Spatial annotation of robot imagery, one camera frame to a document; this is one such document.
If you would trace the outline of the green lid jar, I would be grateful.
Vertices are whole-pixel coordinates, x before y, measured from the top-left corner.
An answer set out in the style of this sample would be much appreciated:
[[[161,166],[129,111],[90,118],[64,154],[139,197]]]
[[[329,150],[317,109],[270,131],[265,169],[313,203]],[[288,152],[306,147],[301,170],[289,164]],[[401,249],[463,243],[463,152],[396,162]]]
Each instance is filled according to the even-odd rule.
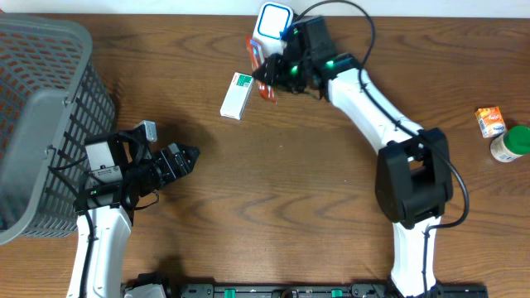
[[[491,142],[490,153],[497,161],[512,162],[529,153],[529,142],[529,128],[516,126]]]

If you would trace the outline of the orange Kleenex tissue pack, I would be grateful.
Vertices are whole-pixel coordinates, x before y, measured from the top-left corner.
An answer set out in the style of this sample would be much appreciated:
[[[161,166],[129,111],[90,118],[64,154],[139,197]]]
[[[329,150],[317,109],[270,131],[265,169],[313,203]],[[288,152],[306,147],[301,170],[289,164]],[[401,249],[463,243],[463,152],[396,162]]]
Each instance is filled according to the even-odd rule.
[[[478,108],[475,116],[483,138],[496,137],[506,131],[499,107]]]

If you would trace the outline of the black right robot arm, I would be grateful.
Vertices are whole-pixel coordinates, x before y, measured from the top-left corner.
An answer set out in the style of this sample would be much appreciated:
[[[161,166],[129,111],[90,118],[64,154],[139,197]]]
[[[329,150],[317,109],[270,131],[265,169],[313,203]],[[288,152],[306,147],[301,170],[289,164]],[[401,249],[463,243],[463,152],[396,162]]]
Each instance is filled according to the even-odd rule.
[[[401,297],[439,295],[433,270],[436,232],[462,224],[470,211],[469,192],[463,187],[462,215],[450,223],[441,221],[453,196],[452,183],[463,181],[450,161],[446,135],[439,128],[426,130],[401,113],[351,54],[250,53],[253,77],[261,84],[294,94],[318,89],[368,140],[377,155],[375,196],[393,225],[394,291]]]

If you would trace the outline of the orange snack packet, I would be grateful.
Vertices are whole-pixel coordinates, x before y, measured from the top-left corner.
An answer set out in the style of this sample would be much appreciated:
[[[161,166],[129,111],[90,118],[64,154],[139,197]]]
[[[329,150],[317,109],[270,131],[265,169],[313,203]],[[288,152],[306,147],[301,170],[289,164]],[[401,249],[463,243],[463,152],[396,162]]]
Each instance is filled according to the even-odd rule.
[[[245,43],[251,61],[252,70],[257,70],[265,61],[262,44],[258,40],[253,39],[251,36],[245,37]],[[258,81],[258,91],[263,99],[273,103],[277,102],[277,98],[271,86]]]

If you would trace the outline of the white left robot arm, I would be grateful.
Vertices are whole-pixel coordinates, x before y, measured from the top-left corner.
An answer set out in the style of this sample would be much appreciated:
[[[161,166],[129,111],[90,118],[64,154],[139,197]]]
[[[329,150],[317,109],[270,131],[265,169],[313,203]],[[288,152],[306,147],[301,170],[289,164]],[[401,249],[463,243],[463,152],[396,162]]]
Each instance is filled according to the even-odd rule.
[[[75,200],[78,245],[69,297],[169,297],[167,279],[145,273],[122,282],[125,248],[139,200],[189,175],[198,147],[174,142],[159,151],[143,128],[107,132],[84,141],[90,169]]]

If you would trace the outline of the white Panadol medicine box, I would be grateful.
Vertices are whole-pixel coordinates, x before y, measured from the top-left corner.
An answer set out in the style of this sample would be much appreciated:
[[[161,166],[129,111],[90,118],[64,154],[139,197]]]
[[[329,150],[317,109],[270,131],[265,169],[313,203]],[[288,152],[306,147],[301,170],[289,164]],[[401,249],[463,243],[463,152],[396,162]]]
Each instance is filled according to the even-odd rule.
[[[220,108],[220,115],[240,120],[253,88],[253,77],[235,72]]]

